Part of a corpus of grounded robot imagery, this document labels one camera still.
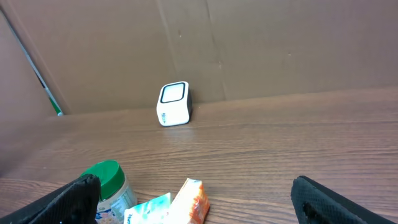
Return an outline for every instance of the brown wall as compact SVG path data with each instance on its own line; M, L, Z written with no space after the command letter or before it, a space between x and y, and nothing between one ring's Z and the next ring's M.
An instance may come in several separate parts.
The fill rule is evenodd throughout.
M398 1L0 0L66 113L398 85Z
M0 123L55 115L39 79L0 12Z

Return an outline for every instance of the wood grain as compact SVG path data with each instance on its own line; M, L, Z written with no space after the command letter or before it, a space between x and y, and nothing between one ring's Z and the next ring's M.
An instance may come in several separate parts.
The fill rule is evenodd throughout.
M140 202L204 181L207 223L296 223L299 175L398 222L398 87L200 104L171 128L154 109L4 123L0 142L0 215L116 159Z

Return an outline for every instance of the snack package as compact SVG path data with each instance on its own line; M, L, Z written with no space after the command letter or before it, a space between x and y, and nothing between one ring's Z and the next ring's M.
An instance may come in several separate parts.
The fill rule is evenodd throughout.
M170 193L124 211L124 224L163 224L170 208Z
M202 224L209 207L202 182L188 178L170 206L167 223Z

